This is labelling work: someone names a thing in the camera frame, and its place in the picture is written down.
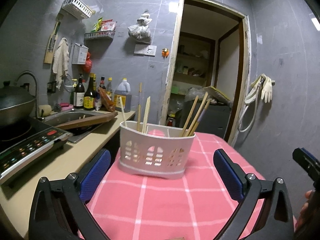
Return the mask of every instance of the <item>wooden chopstick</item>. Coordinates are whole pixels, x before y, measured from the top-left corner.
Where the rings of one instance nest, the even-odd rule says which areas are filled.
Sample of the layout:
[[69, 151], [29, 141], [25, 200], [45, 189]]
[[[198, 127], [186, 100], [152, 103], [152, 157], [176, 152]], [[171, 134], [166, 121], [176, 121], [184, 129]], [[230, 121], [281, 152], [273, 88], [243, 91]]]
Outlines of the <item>wooden chopstick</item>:
[[140, 132], [140, 122], [141, 122], [141, 92], [142, 92], [142, 83], [139, 85], [139, 105], [138, 105], [138, 122], [137, 122], [137, 131]]
[[201, 119], [204, 116], [205, 111], [208, 109], [208, 107], [210, 105], [210, 102], [211, 102], [211, 99], [208, 99], [207, 103], [205, 104], [205, 107], [204, 107], [203, 111], [201, 112], [201, 114], [200, 114], [200, 116], [199, 116], [199, 118], [198, 118], [198, 120], [196, 122], [196, 124], [193, 126], [191, 132], [189, 133], [189, 136], [193, 136], [193, 133], [195, 132], [195, 130], [197, 129], [199, 123], [201, 122]]
[[121, 112], [122, 112], [122, 118], [123, 118], [124, 126], [125, 126], [125, 127], [128, 127], [128, 126], [127, 126], [127, 121], [126, 121], [125, 115], [124, 115], [122, 97], [119, 97], [119, 100], [120, 100], [120, 105], [121, 105]]
[[142, 133], [147, 133], [147, 123], [148, 123], [149, 110], [150, 110], [150, 97], [148, 97], [148, 99], [147, 99], [146, 108], [144, 110]]
[[183, 137], [183, 134], [184, 134], [184, 132], [186, 131], [186, 128], [187, 128], [187, 126], [188, 126], [188, 123], [189, 123], [189, 121], [190, 121], [190, 119], [191, 119], [191, 116], [192, 116], [192, 114], [193, 114], [193, 111], [194, 111], [194, 109], [196, 108], [196, 104], [197, 104], [197, 102], [198, 102], [198, 98], [199, 98], [199, 96], [196, 96], [196, 99], [195, 99], [195, 101], [193, 102], [193, 105], [192, 105], [192, 107], [191, 107], [191, 110], [190, 110], [190, 113], [189, 113], [189, 115], [188, 115], [188, 118], [187, 118], [187, 120], [186, 120], [186, 122], [185, 122], [185, 124], [184, 124], [184, 126], [183, 126], [182, 131], [181, 131], [180, 137]]
[[185, 133], [185, 136], [189, 136], [189, 135], [190, 135], [190, 132], [191, 132], [193, 126], [196, 124], [196, 121], [198, 120], [198, 118], [199, 118], [199, 116], [200, 116], [200, 114], [201, 114], [201, 112], [202, 112], [202, 110], [203, 110], [203, 107], [204, 107], [204, 104], [205, 104], [205, 102], [206, 102], [206, 100], [207, 100], [207, 97], [208, 97], [208, 92], [206, 92], [206, 93], [204, 94], [204, 98], [203, 98], [202, 103], [201, 103], [201, 105], [200, 105], [200, 107], [199, 107], [199, 109], [198, 109], [198, 112], [196, 113], [196, 116], [195, 116], [194, 119], [192, 120], [192, 123], [191, 123], [191, 125], [189, 126], [188, 131]]

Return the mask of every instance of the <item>sink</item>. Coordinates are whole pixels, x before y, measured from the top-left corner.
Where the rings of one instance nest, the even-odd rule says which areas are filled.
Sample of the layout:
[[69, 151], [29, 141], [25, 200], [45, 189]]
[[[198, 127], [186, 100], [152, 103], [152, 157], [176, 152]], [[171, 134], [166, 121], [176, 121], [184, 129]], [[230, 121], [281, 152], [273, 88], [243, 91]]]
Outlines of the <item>sink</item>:
[[[46, 117], [44, 119], [44, 123], [48, 125], [56, 126], [58, 124], [62, 124], [65, 122], [78, 120], [80, 118], [82, 119], [84, 116], [90, 117], [90, 116], [101, 115], [101, 114], [102, 113], [73, 108], [73, 109], [69, 109], [69, 110]], [[77, 143], [78, 141], [86, 137], [89, 133], [91, 133], [93, 130], [98, 128], [100, 125], [102, 124], [69, 129], [68, 131], [71, 132], [73, 136], [69, 137], [68, 141], [72, 143]]]

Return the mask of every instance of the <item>kitchen counter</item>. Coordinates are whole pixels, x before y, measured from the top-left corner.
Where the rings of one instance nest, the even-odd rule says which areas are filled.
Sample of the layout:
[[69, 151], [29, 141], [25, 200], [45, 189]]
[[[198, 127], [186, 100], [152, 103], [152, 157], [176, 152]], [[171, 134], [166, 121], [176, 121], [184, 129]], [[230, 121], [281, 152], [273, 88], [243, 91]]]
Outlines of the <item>kitchen counter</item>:
[[[125, 117], [128, 120], [134, 114], [130, 111]], [[122, 121], [119, 112], [115, 119], [104, 123], [78, 143], [67, 142], [63, 149], [49, 153], [35, 163], [14, 181], [13, 188], [0, 186], [0, 205], [21, 236], [28, 238], [30, 208], [39, 178], [64, 179], [69, 173], [78, 172], [115, 135]]]

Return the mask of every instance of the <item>control panel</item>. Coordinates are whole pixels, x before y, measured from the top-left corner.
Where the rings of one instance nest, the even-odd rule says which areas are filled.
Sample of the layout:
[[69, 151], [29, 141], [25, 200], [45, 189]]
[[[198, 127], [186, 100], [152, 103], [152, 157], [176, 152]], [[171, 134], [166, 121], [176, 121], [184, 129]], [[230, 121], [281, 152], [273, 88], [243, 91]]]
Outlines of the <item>control panel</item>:
[[45, 146], [51, 141], [54, 141], [59, 136], [63, 135], [65, 131], [50, 128], [40, 133], [37, 133], [30, 138], [10, 147], [0, 154], [0, 173], [7, 170], [17, 161], [25, 158], [32, 152]]

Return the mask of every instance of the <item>pink tablecloth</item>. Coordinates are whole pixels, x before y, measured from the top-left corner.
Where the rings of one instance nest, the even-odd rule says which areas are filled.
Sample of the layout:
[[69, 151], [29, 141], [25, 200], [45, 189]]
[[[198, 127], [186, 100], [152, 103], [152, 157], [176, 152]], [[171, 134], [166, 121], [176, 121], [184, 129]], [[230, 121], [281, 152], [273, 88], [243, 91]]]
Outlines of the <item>pink tablecloth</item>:
[[[246, 173], [263, 179], [224, 140], [196, 133], [182, 179], [126, 174], [118, 168], [118, 155], [87, 207], [112, 240], [213, 239], [238, 205], [213, 166], [219, 148]], [[251, 231], [261, 205], [259, 200], [242, 237]]]

